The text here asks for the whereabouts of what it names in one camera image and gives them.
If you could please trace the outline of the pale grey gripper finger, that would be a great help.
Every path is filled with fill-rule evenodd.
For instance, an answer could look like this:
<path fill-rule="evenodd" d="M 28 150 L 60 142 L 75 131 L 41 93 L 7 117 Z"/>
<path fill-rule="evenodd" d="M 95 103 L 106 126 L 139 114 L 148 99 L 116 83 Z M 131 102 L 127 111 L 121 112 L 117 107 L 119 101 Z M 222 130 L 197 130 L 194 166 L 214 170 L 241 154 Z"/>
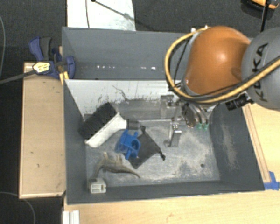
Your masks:
<path fill-rule="evenodd" d="M 166 147 L 177 147 L 179 145 L 182 130 L 178 123 L 172 123 L 169 129 L 168 139 L 164 141 Z"/>
<path fill-rule="evenodd" d="M 175 110 L 177 102 L 174 95 L 162 95 L 160 103 L 160 118 L 165 119 L 169 116 L 169 113 Z"/>

